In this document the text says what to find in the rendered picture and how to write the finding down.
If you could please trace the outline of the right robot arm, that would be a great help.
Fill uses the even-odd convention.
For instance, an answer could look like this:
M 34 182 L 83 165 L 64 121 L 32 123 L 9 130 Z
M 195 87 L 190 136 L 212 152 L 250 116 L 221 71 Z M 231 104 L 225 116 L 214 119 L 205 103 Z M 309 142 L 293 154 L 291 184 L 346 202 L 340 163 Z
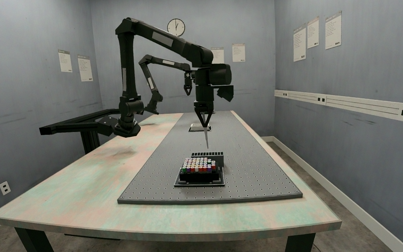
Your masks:
M 214 101 L 214 88 L 219 88 L 217 95 L 221 98 L 228 102 L 233 99 L 234 86 L 230 85 L 232 80 L 230 64 L 212 64 L 214 55 L 211 50 L 130 17 L 122 20 L 115 34 L 118 35 L 120 45 L 123 84 L 119 103 L 121 116 L 118 124 L 115 125 L 115 130 L 129 134 L 137 124 L 137 121 L 133 119 L 134 114 L 141 114 L 144 110 L 141 95 L 137 94 L 135 86 L 134 35 L 142 36 L 168 48 L 192 62 L 192 68 L 199 68 L 195 71 L 195 85 L 223 85 L 203 86 L 204 102 Z

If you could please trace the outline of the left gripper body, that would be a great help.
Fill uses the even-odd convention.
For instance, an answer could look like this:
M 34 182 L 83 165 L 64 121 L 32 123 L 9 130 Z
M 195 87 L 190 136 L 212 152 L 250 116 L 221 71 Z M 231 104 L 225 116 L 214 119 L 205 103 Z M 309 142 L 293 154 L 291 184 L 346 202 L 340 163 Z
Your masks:
M 188 79 L 190 79 L 190 78 L 188 78 Z M 185 79 L 184 88 L 187 88 L 188 86 L 189 86 L 189 87 L 192 87 L 192 84 L 188 84 L 188 79 L 187 79 L 187 78 Z

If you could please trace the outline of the white tube carrier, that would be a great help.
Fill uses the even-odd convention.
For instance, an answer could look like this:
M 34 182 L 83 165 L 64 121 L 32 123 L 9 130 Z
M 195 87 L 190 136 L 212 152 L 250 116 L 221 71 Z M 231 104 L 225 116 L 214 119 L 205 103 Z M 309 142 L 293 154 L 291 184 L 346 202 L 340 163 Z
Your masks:
M 198 130 L 204 130 L 202 124 L 191 124 L 191 130 L 198 131 Z

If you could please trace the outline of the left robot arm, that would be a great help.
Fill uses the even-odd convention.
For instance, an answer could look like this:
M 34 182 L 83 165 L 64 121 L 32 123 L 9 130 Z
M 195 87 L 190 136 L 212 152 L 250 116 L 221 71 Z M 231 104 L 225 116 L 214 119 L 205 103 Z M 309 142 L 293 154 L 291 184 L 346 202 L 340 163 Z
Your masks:
M 181 62 L 173 62 L 170 61 L 168 59 L 162 59 L 162 58 L 158 58 L 152 55 L 145 55 L 140 61 L 139 61 L 139 65 L 144 73 L 145 78 L 147 79 L 148 85 L 150 86 L 151 92 L 152 92 L 152 98 L 149 102 L 149 104 L 147 105 L 147 107 L 144 107 L 148 110 L 152 110 L 157 112 L 156 110 L 156 105 L 158 102 L 162 102 L 163 101 L 163 96 L 159 93 L 159 91 L 157 90 L 158 88 L 155 85 L 155 82 L 151 76 L 151 73 L 148 69 L 148 64 L 153 63 L 153 64 L 161 64 L 163 66 L 166 67 L 172 67 L 172 68 L 176 68 L 178 70 L 183 70 L 185 71 L 184 73 L 184 78 L 188 79 L 188 78 L 192 78 L 192 79 L 188 79 L 188 84 L 192 84 L 192 80 L 193 83 L 195 83 L 195 70 L 191 70 L 190 65 L 187 63 L 181 63 Z M 191 73 L 191 74 L 190 74 Z

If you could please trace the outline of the black vial rack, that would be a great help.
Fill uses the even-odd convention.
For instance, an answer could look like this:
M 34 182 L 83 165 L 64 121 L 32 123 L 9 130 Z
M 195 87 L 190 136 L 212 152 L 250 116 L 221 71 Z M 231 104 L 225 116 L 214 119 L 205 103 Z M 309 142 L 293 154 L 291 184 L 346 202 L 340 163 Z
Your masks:
M 182 165 L 182 167 L 183 167 L 183 165 Z M 218 162 L 215 162 L 215 171 L 211 171 L 211 173 L 203 173 L 203 174 L 200 174 L 200 173 L 192 174 L 192 173 L 190 173 L 190 174 L 187 174 L 187 171 L 186 171 L 186 174 L 184 174 L 183 170 L 182 170 L 182 167 L 181 167 L 181 171 L 180 171 L 180 174 L 179 174 L 180 181 L 186 181 L 186 182 L 213 182 L 213 181 L 219 180 L 219 164 L 218 164 Z

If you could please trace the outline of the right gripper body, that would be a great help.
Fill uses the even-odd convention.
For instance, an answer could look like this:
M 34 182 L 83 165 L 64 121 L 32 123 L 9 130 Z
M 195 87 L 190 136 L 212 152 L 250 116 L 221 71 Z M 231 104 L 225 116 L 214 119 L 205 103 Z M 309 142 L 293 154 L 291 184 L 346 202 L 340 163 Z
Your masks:
M 194 102 L 194 107 L 195 109 L 214 109 L 213 101 L 204 101 L 203 99 L 203 86 L 211 85 L 196 86 L 196 100 Z

